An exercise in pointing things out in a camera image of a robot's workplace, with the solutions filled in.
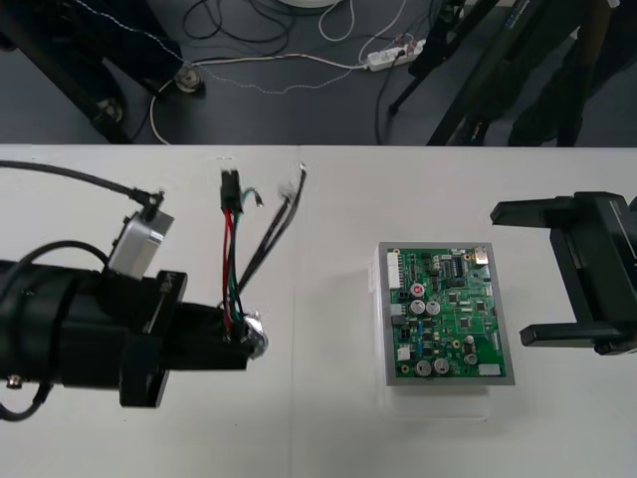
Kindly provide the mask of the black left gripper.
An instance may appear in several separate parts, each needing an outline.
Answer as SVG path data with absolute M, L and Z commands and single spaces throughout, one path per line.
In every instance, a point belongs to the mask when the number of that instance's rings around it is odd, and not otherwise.
M 156 408 L 169 370 L 244 370 L 248 351 L 226 342 L 224 311 L 181 303 L 188 276 L 161 271 L 139 282 L 110 277 L 93 293 L 78 293 L 62 320 L 62 385 L 111 390 L 123 407 Z

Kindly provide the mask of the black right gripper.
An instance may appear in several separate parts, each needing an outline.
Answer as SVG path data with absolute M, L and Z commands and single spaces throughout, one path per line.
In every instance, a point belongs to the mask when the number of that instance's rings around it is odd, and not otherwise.
M 636 207 L 617 194 L 499 202 L 494 225 L 554 229 L 555 258 L 575 320 L 529 325 L 525 347 L 636 352 Z

